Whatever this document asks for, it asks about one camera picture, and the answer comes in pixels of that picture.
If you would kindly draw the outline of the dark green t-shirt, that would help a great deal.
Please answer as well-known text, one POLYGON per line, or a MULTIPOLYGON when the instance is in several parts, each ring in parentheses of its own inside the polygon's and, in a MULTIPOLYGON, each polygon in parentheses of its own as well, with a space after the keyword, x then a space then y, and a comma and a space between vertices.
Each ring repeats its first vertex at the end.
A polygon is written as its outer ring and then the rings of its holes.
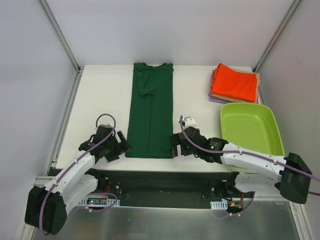
POLYGON ((127 158, 172 158, 173 73, 172 63, 133 65, 127 158))

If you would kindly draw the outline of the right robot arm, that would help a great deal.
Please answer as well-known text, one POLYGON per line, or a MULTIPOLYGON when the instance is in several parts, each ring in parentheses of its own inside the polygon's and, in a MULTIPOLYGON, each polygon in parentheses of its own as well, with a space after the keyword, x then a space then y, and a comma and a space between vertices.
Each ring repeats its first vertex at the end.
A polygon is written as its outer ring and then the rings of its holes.
POLYGON ((225 183, 230 197, 241 193, 273 191, 291 202, 305 204, 309 195, 312 172, 296 153, 288 156, 268 155, 245 149, 227 140, 205 138, 197 128, 183 128, 170 136, 173 157, 193 155, 207 163, 230 165, 249 172, 232 172, 225 183))

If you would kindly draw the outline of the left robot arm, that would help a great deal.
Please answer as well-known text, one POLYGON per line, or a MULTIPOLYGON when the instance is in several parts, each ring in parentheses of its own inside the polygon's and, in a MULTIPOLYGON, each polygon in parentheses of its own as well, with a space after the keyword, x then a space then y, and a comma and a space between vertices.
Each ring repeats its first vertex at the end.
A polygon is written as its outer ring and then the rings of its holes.
POLYGON ((24 222, 46 235, 57 234, 71 210, 88 194, 110 192, 107 176, 94 165, 100 159, 118 160, 130 149, 122 131, 115 131, 109 124, 99 125, 63 170, 44 186, 29 191, 24 222))

